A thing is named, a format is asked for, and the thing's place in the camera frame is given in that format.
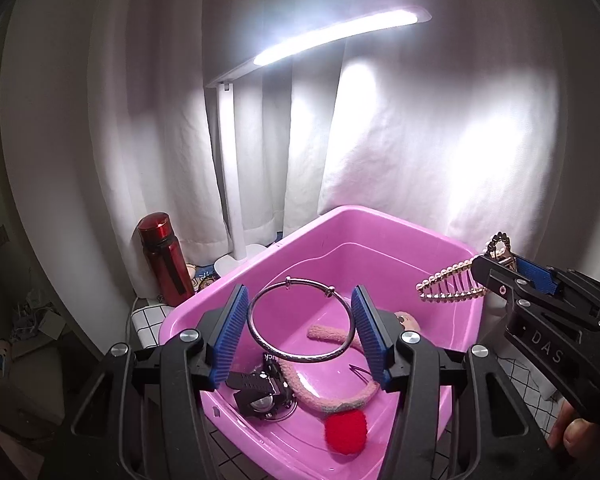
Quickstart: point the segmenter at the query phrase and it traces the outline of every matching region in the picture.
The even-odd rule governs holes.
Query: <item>finger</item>
[[[587,456],[600,443],[600,426],[577,418],[564,431],[564,447],[574,458]]]
[[[565,400],[560,407],[560,412],[551,429],[549,438],[546,440],[551,449],[555,449],[560,445],[568,425],[570,425],[577,416],[578,414],[574,407]]]

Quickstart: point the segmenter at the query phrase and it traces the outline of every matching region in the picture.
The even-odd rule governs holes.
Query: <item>pink plastic basin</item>
[[[364,207],[339,207],[181,304],[163,322],[160,343],[181,330],[195,327],[207,310],[224,306],[236,283],[247,286],[252,298],[264,286],[292,276],[333,285],[348,300],[356,285],[365,285],[377,308],[409,312],[420,324],[422,335],[435,345],[465,351],[477,338],[482,299],[424,303],[418,298],[415,285],[472,255],[473,251],[465,245],[409,222]],[[310,325],[348,327],[347,315],[337,300],[299,285],[264,295],[256,306],[254,322],[270,343],[301,354],[335,348],[334,344],[307,339]],[[251,372],[261,362],[262,349],[245,328],[232,369]],[[314,394],[344,398],[364,387],[349,364],[368,369],[364,356],[355,349],[325,363],[296,365],[296,369]],[[380,391],[365,406],[366,447],[357,456],[344,456],[327,448],[324,416],[320,413],[300,404],[282,422],[243,418],[235,409],[233,393],[224,385],[216,392],[203,392],[205,413],[244,454],[274,478],[371,480],[378,476],[398,394]],[[438,434],[450,414],[450,391],[445,387],[441,389]]]

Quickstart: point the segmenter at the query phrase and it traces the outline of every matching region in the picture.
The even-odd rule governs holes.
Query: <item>red water bottle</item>
[[[145,216],[138,224],[138,231],[164,301],[178,306],[188,300],[194,293],[193,284],[169,215],[151,213]]]

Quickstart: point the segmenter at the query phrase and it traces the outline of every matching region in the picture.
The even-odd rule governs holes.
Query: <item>blue gripper pad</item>
[[[206,363],[211,366],[209,380],[217,388],[229,376],[240,334],[247,322],[249,291],[236,285],[222,308],[205,312],[196,327],[206,342]]]
[[[516,267],[520,274],[534,282],[536,290],[545,294],[555,294],[558,286],[551,279],[551,273],[548,270],[538,267],[520,256],[516,257]]]
[[[388,353],[393,351],[394,341],[391,340],[378,310],[363,285],[353,289],[351,309],[371,376],[384,390],[390,380],[386,364]]]

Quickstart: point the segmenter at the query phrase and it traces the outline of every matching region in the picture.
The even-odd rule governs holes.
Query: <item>metal screw head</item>
[[[125,343],[117,343],[113,345],[109,351],[113,357],[120,357],[129,351],[129,347]]]
[[[402,332],[400,335],[402,340],[410,345],[415,345],[418,341],[420,341],[420,334],[417,332],[412,332],[411,330],[407,330],[407,332]]]
[[[473,345],[471,347],[471,353],[476,357],[487,357],[487,355],[489,355],[489,350],[486,346]]]
[[[193,343],[199,337],[200,334],[198,333],[198,331],[192,328],[180,332],[180,340],[184,341],[185,343]]]

